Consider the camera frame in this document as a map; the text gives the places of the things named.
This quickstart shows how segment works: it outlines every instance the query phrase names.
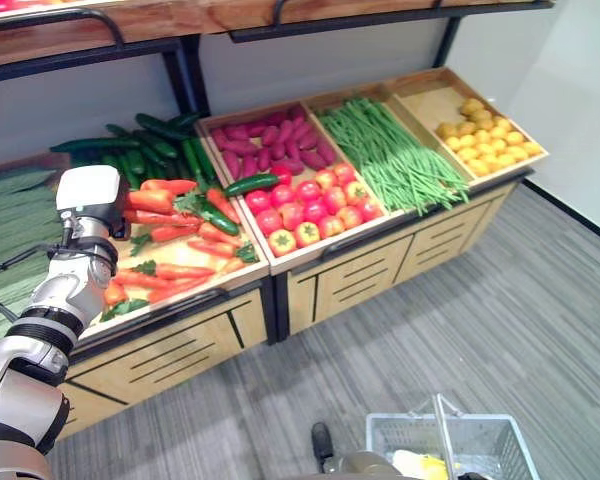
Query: wooden crate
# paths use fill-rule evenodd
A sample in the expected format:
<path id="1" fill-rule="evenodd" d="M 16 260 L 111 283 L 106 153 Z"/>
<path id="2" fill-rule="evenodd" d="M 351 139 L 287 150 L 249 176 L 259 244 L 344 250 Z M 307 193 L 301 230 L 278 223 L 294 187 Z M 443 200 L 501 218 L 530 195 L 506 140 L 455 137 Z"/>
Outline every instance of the wooden crate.
<path id="1" fill-rule="evenodd" d="M 443 67 L 426 70 L 394 78 L 385 82 L 387 88 L 395 93 L 398 101 L 408 111 L 409 117 L 414 117 L 426 130 L 426 135 L 417 135 L 418 139 L 429 148 L 442 154 L 456 167 L 463 170 L 470 178 L 470 185 L 476 186 L 501 176 L 521 171 L 548 156 L 546 150 L 525 161 L 498 170 L 489 175 L 478 177 L 456 156 L 435 132 L 441 122 L 453 124 L 465 121 L 459 112 L 459 107 L 467 98 L 480 100 L 485 108 L 494 116 L 507 118 L 512 127 L 525 137 L 525 141 L 534 141 L 531 135 L 518 124 L 493 107 L 487 99 L 471 88 L 464 80 L 449 68 Z"/>

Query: drawer front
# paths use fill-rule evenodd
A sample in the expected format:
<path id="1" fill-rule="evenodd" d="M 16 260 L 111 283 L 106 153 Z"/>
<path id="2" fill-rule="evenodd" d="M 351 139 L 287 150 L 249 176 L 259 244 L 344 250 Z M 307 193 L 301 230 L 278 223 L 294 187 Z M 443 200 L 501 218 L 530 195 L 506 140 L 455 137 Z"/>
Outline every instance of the drawer front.
<path id="1" fill-rule="evenodd" d="M 264 340 L 260 291 L 254 290 L 110 350 L 72 380 L 137 403 Z"/>
<path id="2" fill-rule="evenodd" d="M 58 387 L 71 404 L 69 417 L 58 438 L 68 437 L 123 410 L 126 405 L 82 388 L 63 383 Z"/>

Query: green vegetable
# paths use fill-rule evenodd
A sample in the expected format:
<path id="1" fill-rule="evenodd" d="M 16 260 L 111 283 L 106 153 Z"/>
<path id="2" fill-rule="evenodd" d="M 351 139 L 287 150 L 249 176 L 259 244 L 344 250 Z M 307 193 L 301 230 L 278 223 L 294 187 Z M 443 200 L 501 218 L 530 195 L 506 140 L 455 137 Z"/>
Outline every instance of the green vegetable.
<path id="1" fill-rule="evenodd" d="M 138 113 L 136 115 L 136 122 L 143 128 L 155 133 L 156 135 L 160 135 L 162 138 L 166 138 L 168 140 L 176 140 L 182 141 L 189 138 L 189 134 L 183 132 L 179 128 L 170 126 L 167 122 L 163 122 L 151 115 L 147 115 L 146 113 Z"/>
<path id="2" fill-rule="evenodd" d="M 140 142 L 134 138 L 82 138 L 55 145 L 52 152 L 75 152 L 89 148 L 138 148 Z"/>
<path id="3" fill-rule="evenodd" d="M 243 193 L 251 192 L 253 190 L 273 187 L 279 182 L 280 179 L 277 175 L 272 175 L 270 173 L 258 173 L 232 183 L 225 188 L 224 193 L 228 197 L 235 197 L 236 195 L 242 195 Z"/>
<path id="4" fill-rule="evenodd" d="M 133 312 L 134 310 L 146 307 L 147 305 L 149 305 L 149 302 L 146 300 L 142 300 L 141 298 L 132 298 L 131 300 L 119 303 L 115 307 L 108 310 L 102 315 L 100 321 L 107 322 L 116 315 L 124 315 L 125 313 Z"/>
<path id="5" fill-rule="evenodd" d="M 187 193 L 186 195 L 176 198 L 174 206 L 178 211 L 193 213 L 194 215 L 203 218 L 207 222 L 211 223 L 211 225 L 214 227 L 222 230 L 224 233 L 233 236 L 240 234 L 238 225 L 236 225 L 224 213 L 214 207 L 213 204 L 204 197 L 204 195 Z"/>

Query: purple vegetable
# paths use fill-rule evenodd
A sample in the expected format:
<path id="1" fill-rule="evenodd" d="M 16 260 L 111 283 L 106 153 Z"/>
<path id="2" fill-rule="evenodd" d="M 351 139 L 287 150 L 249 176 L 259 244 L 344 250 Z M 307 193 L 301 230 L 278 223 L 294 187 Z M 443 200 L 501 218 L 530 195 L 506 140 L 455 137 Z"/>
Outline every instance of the purple vegetable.
<path id="1" fill-rule="evenodd" d="M 309 152 L 307 150 L 303 150 L 300 152 L 300 159 L 304 162 L 304 164 L 313 169 L 313 170 L 321 170 L 327 166 L 327 162 L 317 154 L 316 152 Z"/>
<path id="2" fill-rule="evenodd" d="M 278 127 L 271 125 L 270 127 L 265 128 L 262 132 L 262 145 L 265 147 L 269 147 L 276 143 L 276 139 L 278 138 L 280 130 Z"/>
<path id="3" fill-rule="evenodd" d="M 318 140 L 318 147 L 316 149 L 318 154 L 327 163 L 327 165 L 333 165 L 336 163 L 336 152 L 333 147 L 324 138 Z"/>
<path id="4" fill-rule="evenodd" d="M 240 159 L 238 156 L 234 152 L 227 150 L 222 152 L 222 158 L 233 180 L 238 180 L 240 178 Z"/>

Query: potato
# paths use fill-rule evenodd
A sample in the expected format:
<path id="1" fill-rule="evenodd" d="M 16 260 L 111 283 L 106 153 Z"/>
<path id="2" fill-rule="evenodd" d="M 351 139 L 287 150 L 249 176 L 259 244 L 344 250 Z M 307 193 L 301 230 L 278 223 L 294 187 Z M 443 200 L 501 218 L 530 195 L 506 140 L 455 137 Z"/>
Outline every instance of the potato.
<path id="1" fill-rule="evenodd" d="M 463 135 L 471 135 L 476 131 L 476 124 L 473 122 L 462 122 L 458 124 L 456 130 L 458 131 L 459 137 L 462 137 Z"/>
<path id="2" fill-rule="evenodd" d="M 446 143 L 447 147 L 449 147 L 454 152 L 457 152 L 462 148 L 462 145 L 460 145 L 460 139 L 458 137 L 448 137 L 444 141 L 444 143 Z"/>
<path id="3" fill-rule="evenodd" d="M 463 115 L 471 115 L 477 110 L 483 110 L 484 105 L 477 98 L 467 98 L 460 107 L 460 113 Z"/>
<path id="4" fill-rule="evenodd" d="M 477 143 L 490 143 L 491 135 L 486 130 L 478 130 L 473 134 Z"/>
<path id="5" fill-rule="evenodd" d="M 436 133 L 440 138 L 446 140 L 449 137 L 457 137 L 458 132 L 456 131 L 456 127 L 452 123 L 442 122 L 436 128 Z"/>
<path id="6" fill-rule="evenodd" d="M 509 132 L 507 133 L 507 143 L 511 146 L 520 145 L 524 142 L 524 137 L 520 132 Z"/>

